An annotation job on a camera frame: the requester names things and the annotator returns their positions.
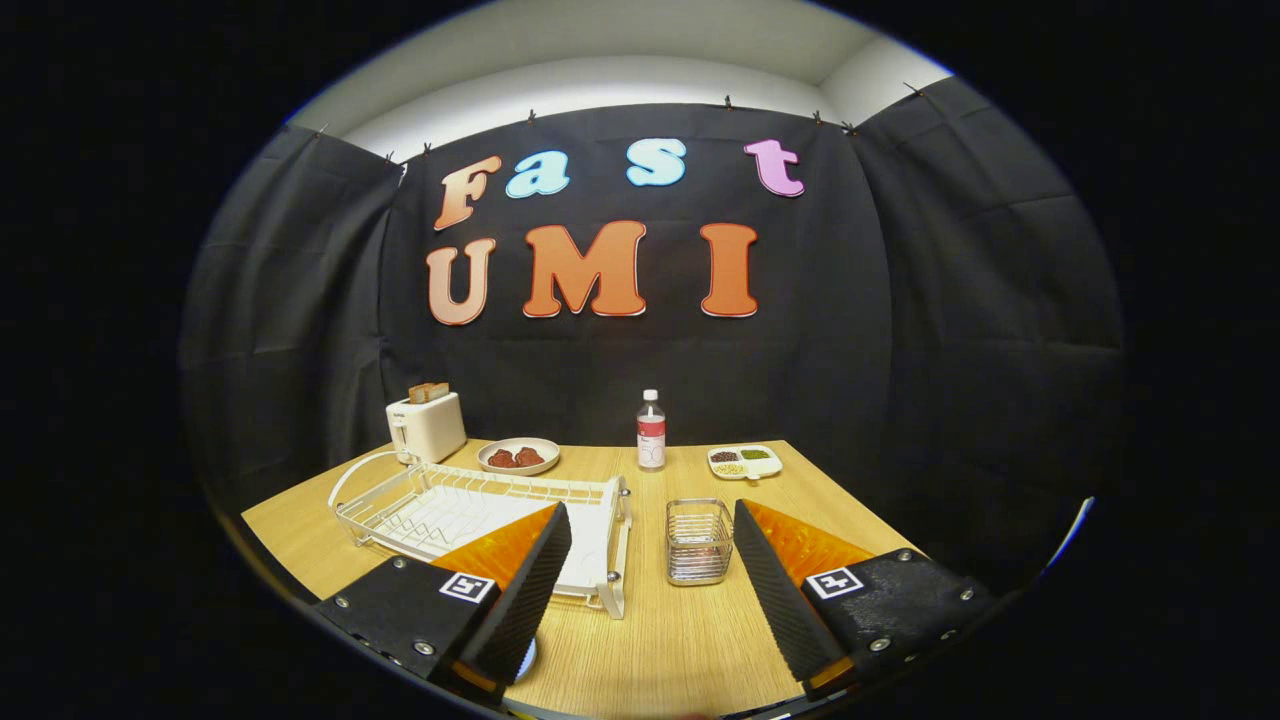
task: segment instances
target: black curtain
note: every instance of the black curtain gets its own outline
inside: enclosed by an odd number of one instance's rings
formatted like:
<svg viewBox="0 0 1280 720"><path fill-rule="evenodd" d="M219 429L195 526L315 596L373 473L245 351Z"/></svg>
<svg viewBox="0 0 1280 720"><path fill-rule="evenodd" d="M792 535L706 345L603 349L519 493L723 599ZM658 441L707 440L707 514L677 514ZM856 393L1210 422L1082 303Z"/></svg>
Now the black curtain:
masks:
<svg viewBox="0 0 1280 720"><path fill-rule="evenodd" d="M685 176L626 178L627 147L675 137ZM762 186L744 145L799 156L799 197ZM570 158L570 184L508 197L513 165ZM445 174L502 169L434 229ZM585 254L644 223L646 310L531 319L526 233ZM750 318L700 309L699 228L751 227ZM470 324L428 306L425 256L494 238ZM239 512L389 441L384 407L424 380L458 391L471 437L630 445L648 387L668 442L783 438L952 569L1005 589L1043 568L1112 468L1119 313L1102 245L1056 168L951 78L846 135L780 113L604 108L515 123L398 167L284 128L232 190L196 263L182 340L197 465Z"/></svg>
<svg viewBox="0 0 1280 720"><path fill-rule="evenodd" d="M893 304L884 475L851 489L943 564L1007 589L1117 470L1121 323L1102 241L1050 159L957 78L849 141Z"/></svg>
<svg viewBox="0 0 1280 720"><path fill-rule="evenodd" d="M627 147L680 138L685 176L636 187ZM744 146L777 138L805 183L782 197L760 182ZM570 183L549 196L511 199L512 167L545 150L570 158ZM474 214L434 229L444 176L502 158ZM562 307L525 316L532 249L529 231L564 225L585 255L602 227L636 220L636 282L646 307L632 318ZM712 259L708 223L750 227L750 293L758 311L717 318L701 310ZM468 288L467 242L494 238L489 292L462 327L433 319L424 258L458 251L454 300ZM635 443L635 411L658 388L669 445L786 438L837 477L874 474L888 380L888 269L870 190L838 126L781 113L704 105L604 108L539 118L467 137L408 164L383 254L385 392L448 380L468 434L547 437L570 445Z"/></svg>
<svg viewBox="0 0 1280 720"><path fill-rule="evenodd" d="M210 225L179 365L196 469L232 515L385 441L378 254L401 174L287 127Z"/></svg>

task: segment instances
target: orange letter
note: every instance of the orange letter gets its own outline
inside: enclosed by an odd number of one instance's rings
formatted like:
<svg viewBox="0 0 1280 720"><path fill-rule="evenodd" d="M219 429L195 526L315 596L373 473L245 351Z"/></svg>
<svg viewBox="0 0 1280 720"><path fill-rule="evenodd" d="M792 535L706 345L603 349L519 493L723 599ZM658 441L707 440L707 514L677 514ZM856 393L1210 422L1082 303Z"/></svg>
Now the orange letter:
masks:
<svg viewBox="0 0 1280 720"><path fill-rule="evenodd" d="M426 256L426 299L436 320L445 325L465 325L480 315L489 295L489 254L497 246L489 238L467 243L463 252L471 258L471 288L462 302L454 302L453 293L449 292L449 274L458 251L442 247Z"/></svg>
<svg viewBox="0 0 1280 720"><path fill-rule="evenodd" d="M755 242L755 231L713 223L703 225L701 234L712 245L712 292L703 300L703 313L718 318L754 315L758 304L748 292L746 247Z"/></svg>
<svg viewBox="0 0 1280 720"><path fill-rule="evenodd" d="M596 315L644 313L644 299L636 291L636 246L644 233L645 227L640 223L609 223L600 228L582 258L563 225L529 231L525 240L534 247L534 290L525 304L525 315L553 318L559 314L559 302L552 296L553 283L559 286L561 297L577 315L596 278L600 292L591 301Z"/></svg>
<svg viewBox="0 0 1280 720"><path fill-rule="evenodd" d="M467 205L467 199L480 200L480 196L484 195L488 176L480 173L497 173L498 168L502 168L502 158L492 155L475 165L467 165L444 176L444 179L440 181L440 184L444 186L444 208L440 210L440 219L435 220L436 232L456 225L475 213Z"/></svg>

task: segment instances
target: water bottle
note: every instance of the water bottle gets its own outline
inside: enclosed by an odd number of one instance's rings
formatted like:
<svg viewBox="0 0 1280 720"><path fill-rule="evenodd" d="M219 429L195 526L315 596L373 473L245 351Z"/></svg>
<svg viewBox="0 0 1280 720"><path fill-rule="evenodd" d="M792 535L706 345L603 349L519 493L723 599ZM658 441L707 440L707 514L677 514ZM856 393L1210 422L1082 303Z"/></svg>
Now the water bottle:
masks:
<svg viewBox="0 0 1280 720"><path fill-rule="evenodd" d="M636 450L640 469L662 470L667 464L667 414L658 407L658 391L644 391L644 405L636 413Z"/></svg>

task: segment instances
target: white wall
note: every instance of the white wall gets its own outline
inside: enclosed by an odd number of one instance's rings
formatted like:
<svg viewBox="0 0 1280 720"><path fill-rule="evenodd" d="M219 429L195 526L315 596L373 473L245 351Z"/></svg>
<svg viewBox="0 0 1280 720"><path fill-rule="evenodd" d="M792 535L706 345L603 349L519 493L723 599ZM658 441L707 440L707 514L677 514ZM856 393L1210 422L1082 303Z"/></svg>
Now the white wall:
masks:
<svg viewBox="0 0 1280 720"><path fill-rule="evenodd" d="M814 86L708 60L657 56L575 58L506 70L424 95L344 133L343 140L393 160L477 132L538 117L608 105L722 104L836 119Z"/></svg>
<svg viewBox="0 0 1280 720"><path fill-rule="evenodd" d="M822 82L822 94L835 106L832 119L861 124L911 94L911 87L951 77L951 70L888 37L877 37L854 53Z"/></svg>

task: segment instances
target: bread slice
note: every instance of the bread slice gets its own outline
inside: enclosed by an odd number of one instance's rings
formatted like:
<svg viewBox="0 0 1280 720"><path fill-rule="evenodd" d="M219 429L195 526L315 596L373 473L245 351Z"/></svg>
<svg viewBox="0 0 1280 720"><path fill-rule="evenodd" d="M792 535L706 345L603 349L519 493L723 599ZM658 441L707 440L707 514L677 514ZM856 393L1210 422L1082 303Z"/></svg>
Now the bread slice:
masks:
<svg viewBox="0 0 1280 720"><path fill-rule="evenodd" d="M449 395L449 383L422 383L408 388L410 405L421 405Z"/></svg>

